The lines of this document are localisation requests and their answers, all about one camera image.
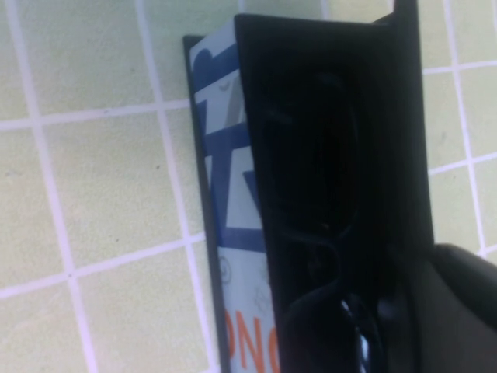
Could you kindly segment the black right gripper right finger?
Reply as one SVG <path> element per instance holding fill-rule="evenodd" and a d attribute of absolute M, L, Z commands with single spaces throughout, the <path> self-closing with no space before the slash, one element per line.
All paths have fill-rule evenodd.
<path fill-rule="evenodd" d="M 496 266 L 451 244 L 409 252 L 415 372 L 496 370 Z"/>

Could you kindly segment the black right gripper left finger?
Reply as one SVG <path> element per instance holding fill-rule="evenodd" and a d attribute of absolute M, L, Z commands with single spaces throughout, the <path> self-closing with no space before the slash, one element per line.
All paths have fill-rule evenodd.
<path fill-rule="evenodd" d="M 283 287 L 278 333 L 282 372 L 368 372 L 370 337 L 360 299 L 341 280 L 304 291 Z"/>

